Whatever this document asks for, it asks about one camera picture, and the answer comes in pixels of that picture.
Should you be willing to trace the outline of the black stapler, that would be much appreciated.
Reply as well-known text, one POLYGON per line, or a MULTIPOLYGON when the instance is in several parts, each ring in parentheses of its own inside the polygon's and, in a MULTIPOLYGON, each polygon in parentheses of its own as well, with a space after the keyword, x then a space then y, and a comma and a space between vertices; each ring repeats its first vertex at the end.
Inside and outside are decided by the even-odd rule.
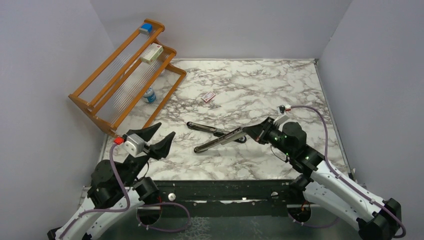
MULTIPOLYGON (((216 128, 216 127, 212 127, 212 126, 202 125, 202 124, 191 122, 191 121, 188 121, 186 123, 186 125, 187 125, 187 127, 189 129, 192 129, 192 130, 195 130, 195 131, 201 131, 201 132, 211 133, 215 137, 221 137, 221 136, 224 136, 224 135, 230 133, 229 131, 224 130, 224 129, 221 129, 221 128, 216 128)), ((210 141, 208 143, 204 143, 204 145, 206 145, 206 144, 207 145, 215 144, 217 142, 215 140, 218 140, 218 139, 214 139, 213 141, 210 141)), ((245 136, 242 136, 242 137, 240 137, 238 139, 234 139, 233 140, 233 142, 240 143, 240 144, 244 144, 246 141, 247 141, 247 138, 245 136)), ((228 140, 223 140, 222 142, 223 142, 223 144, 229 143, 228 140)))

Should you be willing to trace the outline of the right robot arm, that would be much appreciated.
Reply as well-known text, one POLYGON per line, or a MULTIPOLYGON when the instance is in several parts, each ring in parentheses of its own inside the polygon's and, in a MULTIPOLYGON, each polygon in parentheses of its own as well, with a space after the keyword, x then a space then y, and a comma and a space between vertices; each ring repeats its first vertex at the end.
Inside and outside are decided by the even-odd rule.
POLYGON ((225 145, 249 136, 255 142, 280 150, 300 175, 291 182, 289 199, 300 204, 304 200, 325 208, 358 231, 363 240, 402 238, 406 228, 402 223, 402 208, 393 198, 383 199, 363 188, 307 144, 307 134, 299 123, 266 118, 263 122, 239 127, 217 139, 196 146, 196 154, 217 145, 225 145))

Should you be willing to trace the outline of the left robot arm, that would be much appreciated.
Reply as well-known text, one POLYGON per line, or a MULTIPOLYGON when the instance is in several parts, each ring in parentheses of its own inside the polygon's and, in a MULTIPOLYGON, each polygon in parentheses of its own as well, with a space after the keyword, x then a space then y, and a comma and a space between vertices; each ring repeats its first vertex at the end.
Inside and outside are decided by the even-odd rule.
POLYGON ((159 189, 150 177, 138 178, 149 159, 166 158, 175 132, 156 144, 148 144, 160 128, 129 130, 117 137, 109 158, 101 160, 91 174, 91 184, 81 206, 62 227, 51 229, 50 240, 96 240, 130 210, 152 205, 159 189))

